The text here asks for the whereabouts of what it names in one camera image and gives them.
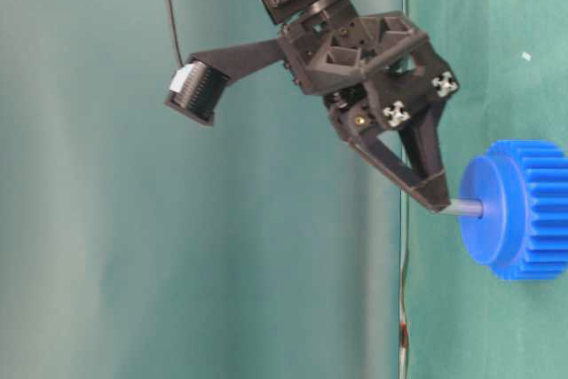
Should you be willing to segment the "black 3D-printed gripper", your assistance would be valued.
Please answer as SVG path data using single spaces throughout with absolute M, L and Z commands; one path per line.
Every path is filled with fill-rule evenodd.
M 278 43 L 307 95 L 321 96 L 339 138 L 427 210 L 450 204 L 438 124 L 459 84 L 403 12 L 301 11 Z M 378 136 L 399 134 L 407 166 Z

